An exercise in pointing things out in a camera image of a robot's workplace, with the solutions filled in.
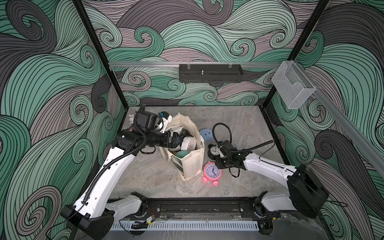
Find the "white rabbit figurine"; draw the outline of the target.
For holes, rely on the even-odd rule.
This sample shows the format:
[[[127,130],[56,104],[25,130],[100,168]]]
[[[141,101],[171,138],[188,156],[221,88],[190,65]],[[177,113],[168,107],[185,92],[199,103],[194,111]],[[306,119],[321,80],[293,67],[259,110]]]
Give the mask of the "white rabbit figurine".
[[[134,118],[135,118],[134,114],[129,115],[129,124],[130,125],[132,125],[134,123]]]

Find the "black perforated wall tray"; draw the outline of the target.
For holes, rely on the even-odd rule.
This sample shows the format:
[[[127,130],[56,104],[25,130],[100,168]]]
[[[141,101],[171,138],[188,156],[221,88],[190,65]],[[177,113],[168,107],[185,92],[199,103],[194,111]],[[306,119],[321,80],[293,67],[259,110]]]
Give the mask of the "black perforated wall tray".
[[[179,66],[181,83],[240,83],[244,71],[236,64],[182,64]]]

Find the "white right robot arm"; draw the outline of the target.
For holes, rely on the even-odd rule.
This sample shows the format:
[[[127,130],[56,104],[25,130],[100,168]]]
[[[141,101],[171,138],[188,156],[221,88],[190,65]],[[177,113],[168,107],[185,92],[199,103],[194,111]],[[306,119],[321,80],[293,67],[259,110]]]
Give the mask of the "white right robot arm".
[[[238,169],[261,174],[285,188],[277,193],[264,191],[256,197],[253,206],[259,218],[274,218],[280,212],[296,211],[314,219],[330,195],[316,174],[305,165],[285,165],[252,152],[225,153],[218,147],[212,147],[208,156],[215,162],[212,170],[205,167],[213,185],[217,185],[223,169]]]

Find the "black twin-bell alarm clock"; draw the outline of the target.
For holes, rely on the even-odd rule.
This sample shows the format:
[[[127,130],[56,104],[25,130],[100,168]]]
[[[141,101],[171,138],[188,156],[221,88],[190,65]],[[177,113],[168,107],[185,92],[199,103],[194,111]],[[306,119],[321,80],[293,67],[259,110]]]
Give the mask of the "black twin-bell alarm clock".
[[[221,152],[220,149],[216,144],[209,144],[208,145],[208,157],[209,159],[216,161],[221,158]]]

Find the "green round alarm clock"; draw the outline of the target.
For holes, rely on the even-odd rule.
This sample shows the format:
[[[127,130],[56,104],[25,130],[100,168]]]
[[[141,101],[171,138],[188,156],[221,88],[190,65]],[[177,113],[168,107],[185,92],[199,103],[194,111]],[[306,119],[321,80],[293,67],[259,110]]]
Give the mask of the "green round alarm clock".
[[[175,156],[177,158],[182,159],[182,158],[186,157],[190,153],[191,153],[190,151],[178,151],[178,152],[175,153]]]

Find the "floral canvas tote bag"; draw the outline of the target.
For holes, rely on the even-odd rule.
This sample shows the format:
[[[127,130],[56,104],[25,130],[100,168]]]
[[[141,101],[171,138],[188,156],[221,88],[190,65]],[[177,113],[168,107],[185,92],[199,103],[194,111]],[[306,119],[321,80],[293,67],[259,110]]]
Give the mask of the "floral canvas tote bag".
[[[205,141],[201,137],[197,125],[188,116],[182,114],[177,114],[172,118],[168,125],[168,130],[175,130],[177,133],[181,133],[182,130],[187,130],[192,137],[196,137],[197,139],[196,149],[182,159],[177,158],[175,156],[176,152],[169,151],[169,148],[159,148],[163,158],[176,167],[182,180],[184,182],[191,180],[202,172]]]

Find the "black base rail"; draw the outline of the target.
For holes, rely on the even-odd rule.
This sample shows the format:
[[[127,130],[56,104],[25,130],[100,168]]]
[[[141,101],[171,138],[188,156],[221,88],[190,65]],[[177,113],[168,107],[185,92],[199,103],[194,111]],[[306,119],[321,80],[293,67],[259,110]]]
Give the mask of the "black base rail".
[[[148,199],[147,208],[164,214],[239,214],[242,218],[278,217],[294,210],[267,210],[256,198],[165,198]]]

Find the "silver twin-bell alarm clock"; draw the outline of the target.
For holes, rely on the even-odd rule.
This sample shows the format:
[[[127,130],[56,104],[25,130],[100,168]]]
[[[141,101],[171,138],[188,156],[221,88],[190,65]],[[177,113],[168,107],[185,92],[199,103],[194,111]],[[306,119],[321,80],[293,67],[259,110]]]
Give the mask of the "silver twin-bell alarm clock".
[[[175,148],[169,148],[171,152],[178,152],[181,150],[181,144],[177,145]]]

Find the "white square alarm clock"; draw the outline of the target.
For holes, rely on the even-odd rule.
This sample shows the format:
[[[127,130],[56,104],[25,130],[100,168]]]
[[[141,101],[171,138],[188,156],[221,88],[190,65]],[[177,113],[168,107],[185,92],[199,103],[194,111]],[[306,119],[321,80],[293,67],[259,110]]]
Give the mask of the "white square alarm clock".
[[[197,145],[196,137],[184,137],[181,144],[181,150],[191,152],[196,149],[196,145]]]

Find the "clear acrylic wall holder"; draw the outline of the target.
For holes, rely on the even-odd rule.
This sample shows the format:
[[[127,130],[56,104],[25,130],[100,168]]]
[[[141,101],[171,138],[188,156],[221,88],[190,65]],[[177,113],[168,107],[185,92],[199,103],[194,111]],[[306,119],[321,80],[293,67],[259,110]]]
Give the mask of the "clear acrylic wall holder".
[[[272,78],[272,83],[288,109],[299,109],[316,91],[316,87],[302,65],[284,61]]]

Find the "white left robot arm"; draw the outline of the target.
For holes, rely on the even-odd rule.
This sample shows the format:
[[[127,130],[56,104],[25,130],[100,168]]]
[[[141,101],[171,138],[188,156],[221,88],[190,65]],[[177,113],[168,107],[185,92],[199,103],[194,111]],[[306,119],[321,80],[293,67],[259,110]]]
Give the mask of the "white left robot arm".
[[[94,240],[104,238],[114,223],[128,215],[145,216],[148,199],[133,192],[128,197],[108,203],[112,190],[125,169],[146,146],[176,148],[183,138],[176,132],[120,131],[109,150],[104,165],[85,193],[73,205],[66,205],[61,216]]]

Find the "pink twin-bell alarm clock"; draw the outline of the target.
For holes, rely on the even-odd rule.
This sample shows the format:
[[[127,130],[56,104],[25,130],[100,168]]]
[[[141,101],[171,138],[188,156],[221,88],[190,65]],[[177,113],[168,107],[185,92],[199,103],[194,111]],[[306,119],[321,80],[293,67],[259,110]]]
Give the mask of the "pink twin-bell alarm clock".
[[[208,162],[204,167],[202,181],[208,187],[217,187],[221,176],[222,170],[214,162]]]

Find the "light blue square clock back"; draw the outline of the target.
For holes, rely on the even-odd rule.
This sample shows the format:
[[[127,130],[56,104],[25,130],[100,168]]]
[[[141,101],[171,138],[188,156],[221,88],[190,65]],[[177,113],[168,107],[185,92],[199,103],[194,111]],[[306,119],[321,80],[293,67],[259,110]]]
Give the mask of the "light blue square clock back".
[[[200,135],[204,139],[205,142],[212,142],[214,140],[213,131],[210,128],[201,129]]]

